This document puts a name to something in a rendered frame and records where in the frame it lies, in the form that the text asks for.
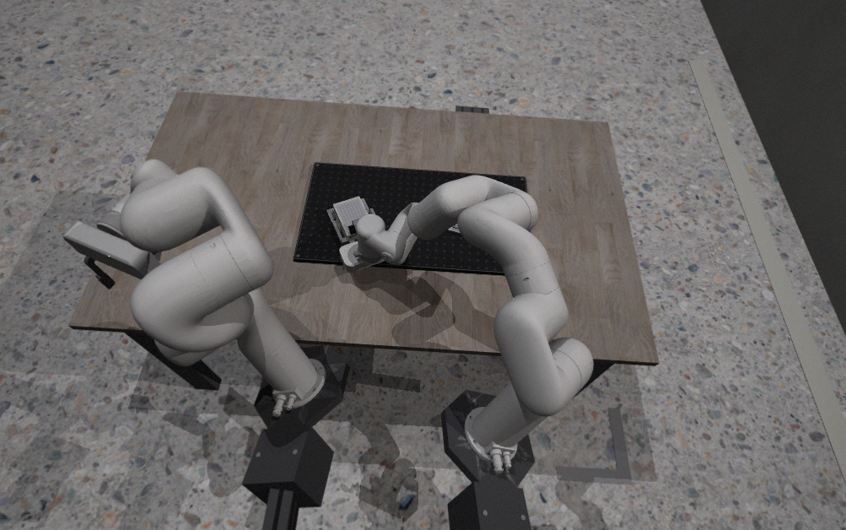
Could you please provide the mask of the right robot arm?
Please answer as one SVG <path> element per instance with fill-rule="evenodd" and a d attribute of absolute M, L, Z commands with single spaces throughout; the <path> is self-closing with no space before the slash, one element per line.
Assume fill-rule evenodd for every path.
<path fill-rule="evenodd" d="M 450 227 L 466 242 L 493 257 L 504 271 L 513 299 L 500 307 L 494 336 L 509 385 L 487 407 L 465 421 L 474 452 L 502 473 L 511 468 L 517 444 L 549 416 L 559 413 L 590 380 L 590 349 L 575 338 L 556 338 L 568 321 L 568 307 L 543 244 L 529 230 L 538 208 L 526 192 L 482 175 L 437 187 L 420 203 L 410 203 L 387 233 L 375 214 L 352 220 L 360 257 L 402 264 L 419 237 L 432 240 Z"/>

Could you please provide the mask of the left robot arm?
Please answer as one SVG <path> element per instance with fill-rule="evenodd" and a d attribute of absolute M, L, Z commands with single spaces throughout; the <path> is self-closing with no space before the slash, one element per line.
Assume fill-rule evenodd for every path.
<path fill-rule="evenodd" d="M 273 261 L 226 182 L 208 168 L 178 174 L 160 160 L 145 160 L 130 188 L 97 222 L 158 261 L 162 251 L 224 230 L 160 264 L 132 292 L 132 315 L 162 355 L 190 366 L 237 338 L 240 352 L 273 387 L 273 416 L 314 399 L 326 370 L 305 355 L 263 294 Z"/>

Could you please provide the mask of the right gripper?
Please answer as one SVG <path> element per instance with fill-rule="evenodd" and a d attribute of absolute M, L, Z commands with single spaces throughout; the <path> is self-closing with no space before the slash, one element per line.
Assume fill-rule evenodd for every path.
<path fill-rule="evenodd" d="M 342 238 L 342 232 L 337 224 L 337 221 L 332 221 L 333 227 L 338 235 L 338 238 L 342 244 L 339 248 L 340 258 L 342 259 L 342 263 L 344 264 L 345 271 L 349 273 L 357 272 L 358 270 L 373 266 L 373 264 L 379 264 L 380 262 L 384 262 L 383 259 L 377 263 L 368 263 L 364 260 L 361 260 L 360 257 L 354 257 L 354 253 L 358 251 L 358 239 L 354 241 L 350 241 L 349 236 Z M 348 244 L 349 243 L 349 244 Z M 346 244 L 346 245 L 345 245 Z"/>

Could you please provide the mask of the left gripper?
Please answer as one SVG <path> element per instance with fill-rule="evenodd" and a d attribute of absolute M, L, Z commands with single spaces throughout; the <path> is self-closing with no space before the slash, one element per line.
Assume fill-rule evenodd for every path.
<path fill-rule="evenodd" d="M 96 226 L 98 229 L 77 221 L 63 235 L 63 239 L 76 251 L 85 255 L 84 263 L 96 273 L 95 277 L 107 289 L 111 289 L 116 282 L 101 271 L 94 263 L 95 260 L 138 279 L 143 279 L 146 274 L 161 264 L 150 251 L 140 250 L 126 241 L 118 229 L 105 223 L 98 223 Z"/>

